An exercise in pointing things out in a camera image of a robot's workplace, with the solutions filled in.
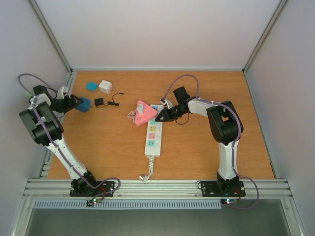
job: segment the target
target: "wooden tabletop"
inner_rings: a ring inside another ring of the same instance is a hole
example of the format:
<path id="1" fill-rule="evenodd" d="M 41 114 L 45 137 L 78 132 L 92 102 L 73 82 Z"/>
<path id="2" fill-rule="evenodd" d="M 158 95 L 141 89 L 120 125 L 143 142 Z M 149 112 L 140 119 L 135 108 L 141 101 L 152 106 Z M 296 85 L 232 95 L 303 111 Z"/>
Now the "wooden tabletop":
<path id="1" fill-rule="evenodd" d="M 82 113 L 72 110 L 65 115 L 65 140 L 97 179 L 118 177 L 139 179 L 148 173 L 144 155 L 147 124 L 136 127 L 127 114 L 138 100 L 159 104 L 170 84 L 182 74 L 193 74 L 200 82 L 199 96 L 214 101 L 232 101 L 242 123 L 237 153 L 239 173 L 254 179 L 274 178 L 264 146 L 252 100 L 241 71 L 79 71 L 72 93 L 92 101 L 92 108 Z M 87 90 L 87 82 L 108 80 L 114 89 L 105 94 Z M 196 92 L 196 81 L 183 77 L 174 89 L 185 86 L 190 96 Z M 96 108 L 95 98 L 112 100 L 116 95 L 119 107 Z M 167 97 L 173 104 L 173 92 Z M 185 122 L 184 115 L 178 122 Z M 185 125 L 163 124 L 161 157 L 157 157 L 151 179 L 216 179 L 219 168 L 218 143 L 211 134 L 208 119 L 192 114 Z M 53 158 L 48 178 L 69 179 L 57 158 Z"/>

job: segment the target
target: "coiled white cord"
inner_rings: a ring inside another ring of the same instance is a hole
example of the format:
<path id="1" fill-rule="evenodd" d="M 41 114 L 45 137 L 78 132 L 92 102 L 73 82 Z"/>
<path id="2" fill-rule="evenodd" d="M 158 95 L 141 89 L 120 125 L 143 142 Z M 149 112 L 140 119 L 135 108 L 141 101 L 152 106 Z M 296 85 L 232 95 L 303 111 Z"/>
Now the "coiled white cord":
<path id="1" fill-rule="evenodd" d="M 139 178 L 142 181 L 147 181 L 153 175 L 155 156 L 148 156 L 147 158 L 149 160 L 149 164 L 148 164 L 148 166 L 149 166 L 149 174 L 148 175 L 141 175 L 141 176 L 139 176 Z"/>
<path id="2" fill-rule="evenodd" d="M 134 111 L 129 112 L 128 115 L 127 115 L 128 119 L 133 120 L 133 123 L 134 123 L 134 119 L 136 118 L 136 111 L 137 111 L 137 109 L 134 110 Z"/>

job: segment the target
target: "pink triangular power strip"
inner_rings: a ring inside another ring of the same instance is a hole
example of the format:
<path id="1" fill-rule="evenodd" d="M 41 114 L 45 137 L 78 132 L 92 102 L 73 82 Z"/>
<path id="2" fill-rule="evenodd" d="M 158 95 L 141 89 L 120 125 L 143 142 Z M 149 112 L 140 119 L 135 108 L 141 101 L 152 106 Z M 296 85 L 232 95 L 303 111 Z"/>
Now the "pink triangular power strip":
<path id="1" fill-rule="evenodd" d="M 138 101 L 137 107 L 139 104 L 143 105 L 143 115 L 140 115 L 138 111 L 136 111 L 136 116 L 134 119 L 134 123 L 136 126 L 140 126 L 153 118 L 157 117 L 158 112 L 154 110 L 152 107 L 144 103 L 143 101 Z"/>

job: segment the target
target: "pink outlet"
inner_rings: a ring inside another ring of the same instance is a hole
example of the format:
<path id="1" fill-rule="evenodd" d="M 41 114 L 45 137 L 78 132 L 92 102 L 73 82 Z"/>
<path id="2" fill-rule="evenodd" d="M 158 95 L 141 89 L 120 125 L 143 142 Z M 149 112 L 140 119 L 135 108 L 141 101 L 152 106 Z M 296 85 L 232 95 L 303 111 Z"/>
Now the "pink outlet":
<path id="1" fill-rule="evenodd" d="M 134 119 L 134 124 L 136 126 L 140 126 L 140 125 L 154 119 L 158 115 L 158 112 L 156 110 L 154 110 L 152 107 L 150 107 L 149 105 L 147 105 L 143 101 L 138 101 L 137 107 L 139 104 L 143 105 L 143 111 L 142 111 L 143 114 L 140 115 L 138 113 L 138 111 L 136 111 L 136 117 Z"/>
<path id="2" fill-rule="evenodd" d="M 155 133 L 149 133 L 149 139 L 155 139 L 156 134 Z"/>

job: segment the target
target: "white panel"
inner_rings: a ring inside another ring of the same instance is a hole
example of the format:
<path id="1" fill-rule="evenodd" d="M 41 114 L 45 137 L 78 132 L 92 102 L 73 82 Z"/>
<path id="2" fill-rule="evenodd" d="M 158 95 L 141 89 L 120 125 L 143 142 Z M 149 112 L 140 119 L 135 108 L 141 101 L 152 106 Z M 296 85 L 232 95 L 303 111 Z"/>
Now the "white panel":
<path id="1" fill-rule="evenodd" d="M 315 235 L 315 4 L 290 0 L 248 72 L 278 177 Z"/>
<path id="2" fill-rule="evenodd" d="M 1 1 L 0 32 L 0 235 L 6 236 L 42 154 L 19 117 L 28 97 L 17 76 L 34 73 L 58 87 L 65 84 L 66 70 L 26 0 Z M 24 82 L 29 88 L 35 84 L 28 77 Z"/>
<path id="3" fill-rule="evenodd" d="M 73 68 L 242 69 L 279 0 L 38 0 Z"/>

